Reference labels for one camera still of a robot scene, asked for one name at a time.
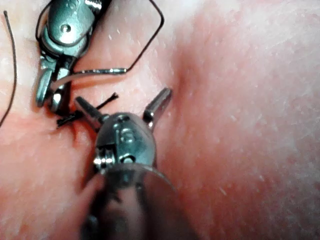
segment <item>skin surface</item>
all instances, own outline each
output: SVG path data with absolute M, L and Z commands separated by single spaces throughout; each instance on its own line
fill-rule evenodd
M 158 168 L 177 186 L 203 240 L 320 236 L 320 1 L 162 0 L 163 30 L 128 75 L 75 81 L 72 99 L 141 115 L 164 87 L 174 97 L 154 135 Z M 56 130 L 34 105 L 47 1 L 1 0 L 16 42 L 18 85 L 0 128 L 1 239 L 46 239 L 80 198 L 95 134 Z M 116 0 L 76 70 L 129 66 L 159 23 L 146 0 Z M 0 23 L 0 113 L 13 85 Z

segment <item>metal instrument wrist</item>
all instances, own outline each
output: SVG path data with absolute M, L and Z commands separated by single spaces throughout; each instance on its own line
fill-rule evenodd
M 95 170 L 104 174 L 114 165 L 126 163 L 155 167 L 157 150 L 153 130 L 171 97 L 172 90 L 164 88 L 145 108 L 143 118 L 129 112 L 101 114 L 82 97 L 77 97 L 76 108 L 97 132 Z
M 111 0 L 53 0 L 39 37 L 40 76 L 36 105 L 48 103 L 58 115 L 69 113 L 70 83 L 52 91 L 50 86 L 72 74 L 77 60 L 88 50 L 92 33 Z

